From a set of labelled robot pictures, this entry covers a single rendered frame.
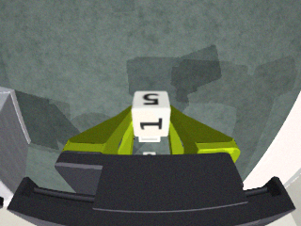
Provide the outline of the beige open-top tray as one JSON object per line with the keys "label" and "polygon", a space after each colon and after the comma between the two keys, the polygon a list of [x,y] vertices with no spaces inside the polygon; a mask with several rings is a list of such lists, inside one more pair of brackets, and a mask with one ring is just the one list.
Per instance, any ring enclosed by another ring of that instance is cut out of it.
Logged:
{"label": "beige open-top tray", "polygon": [[160,141],[160,137],[139,137],[139,142]]}

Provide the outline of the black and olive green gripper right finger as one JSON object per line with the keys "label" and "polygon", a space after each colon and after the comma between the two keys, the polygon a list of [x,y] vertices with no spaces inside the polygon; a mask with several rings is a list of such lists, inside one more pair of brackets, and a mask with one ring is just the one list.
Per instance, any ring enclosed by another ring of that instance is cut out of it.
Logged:
{"label": "black and olive green gripper right finger", "polygon": [[184,115],[172,105],[170,105],[168,142],[170,154],[224,152],[230,154],[234,163],[240,155],[240,150],[232,137]]}

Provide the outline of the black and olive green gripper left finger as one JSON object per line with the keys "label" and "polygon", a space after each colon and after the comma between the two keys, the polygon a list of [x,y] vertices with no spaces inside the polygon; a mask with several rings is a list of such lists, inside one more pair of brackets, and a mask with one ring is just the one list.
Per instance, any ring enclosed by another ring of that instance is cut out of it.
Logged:
{"label": "black and olive green gripper left finger", "polygon": [[[117,116],[68,139],[63,151],[132,154],[134,145],[132,106]],[[122,142],[119,146],[119,143]],[[119,148],[119,153],[118,153]]]}

